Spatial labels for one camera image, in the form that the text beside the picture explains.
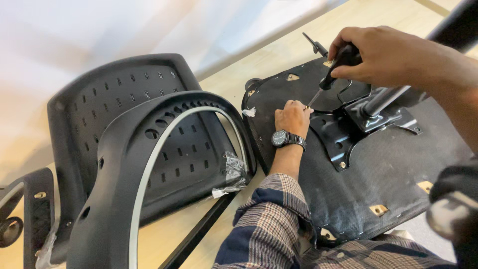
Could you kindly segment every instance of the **hand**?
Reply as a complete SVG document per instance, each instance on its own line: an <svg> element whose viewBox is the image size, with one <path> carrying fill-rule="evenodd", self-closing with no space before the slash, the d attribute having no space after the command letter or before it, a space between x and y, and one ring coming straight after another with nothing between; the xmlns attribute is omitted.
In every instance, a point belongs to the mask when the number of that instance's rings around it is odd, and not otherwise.
<svg viewBox="0 0 478 269"><path fill-rule="evenodd" d="M439 89L478 87L476 60L438 43L387 26L346 27L329 49L333 59L346 42L359 50L363 63L337 67L332 76L376 86L411 85L429 93Z"/></svg>
<svg viewBox="0 0 478 269"><path fill-rule="evenodd" d="M300 101L288 100L284 110L275 111L276 131L285 130L305 139L310 124L310 113L313 111L311 108L305 109L305 105Z"/></svg>

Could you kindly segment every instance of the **wristwatch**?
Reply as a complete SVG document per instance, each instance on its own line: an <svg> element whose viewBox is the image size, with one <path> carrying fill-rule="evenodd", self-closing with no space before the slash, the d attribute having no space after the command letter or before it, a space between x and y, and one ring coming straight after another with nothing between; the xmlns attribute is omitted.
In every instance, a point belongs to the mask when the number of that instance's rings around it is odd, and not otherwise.
<svg viewBox="0 0 478 269"><path fill-rule="evenodd" d="M289 144L301 145L305 151L306 143L305 139L303 139L302 137L296 134L292 134L290 132L286 132L284 130L279 130L272 134L272 145L274 147L279 148Z"/></svg>

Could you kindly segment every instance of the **screwdriver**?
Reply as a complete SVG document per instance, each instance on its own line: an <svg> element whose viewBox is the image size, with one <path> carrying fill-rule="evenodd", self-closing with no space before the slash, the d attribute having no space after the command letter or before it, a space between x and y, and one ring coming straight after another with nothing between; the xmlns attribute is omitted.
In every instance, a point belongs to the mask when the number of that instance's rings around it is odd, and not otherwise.
<svg viewBox="0 0 478 269"><path fill-rule="evenodd" d="M359 49L352 44L351 42L348 42L343 48L339 49L337 55L335 56L335 59L332 61L332 64L330 65L329 71L327 72L327 75L325 78L320 80L319 84L319 91L315 94L315 96L310 100L309 104L305 107L310 108L310 106L315 102L315 100L319 97L319 95L325 91L325 90L330 90L332 87L332 84L337 80L337 78L333 78L330 73L332 71L339 67L339 66L356 66L362 63L362 56L360 56L360 51Z"/></svg>

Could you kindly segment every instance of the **wooden table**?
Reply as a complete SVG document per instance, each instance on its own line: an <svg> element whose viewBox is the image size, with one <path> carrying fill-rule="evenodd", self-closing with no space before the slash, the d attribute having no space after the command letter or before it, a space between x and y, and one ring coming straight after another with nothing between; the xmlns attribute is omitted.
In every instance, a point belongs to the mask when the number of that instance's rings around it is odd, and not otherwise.
<svg viewBox="0 0 478 269"><path fill-rule="evenodd" d="M206 78L200 85L205 91L223 96L240 110L247 80L266 78L318 57L302 32L326 48L346 26L387 25L425 37L443 19L443 14L426 6L427 2L430 1L350 0ZM259 167L249 186L237 195L182 268L211 267L220 244L232 230L235 210L250 197L263 179L264 173ZM201 201L143 227L139 231L139 268L157 268L214 203L214 200ZM22 204L12 215L23 216ZM5 268L22 267L22 246L20 238L11 247L0 249L0 260Z"/></svg>

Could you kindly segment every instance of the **screw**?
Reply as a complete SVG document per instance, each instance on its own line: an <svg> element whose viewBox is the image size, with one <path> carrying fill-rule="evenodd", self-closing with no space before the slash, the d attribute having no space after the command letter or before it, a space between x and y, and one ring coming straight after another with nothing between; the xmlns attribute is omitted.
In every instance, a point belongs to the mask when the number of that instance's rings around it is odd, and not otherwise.
<svg viewBox="0 0 478 269"><path fill-rule="evenodd" d="M35 194L34 197L37 198L37 199L45 198L45 197L46 197L46 193L45 193L44 191L41 191L41 192Z"/></svg>

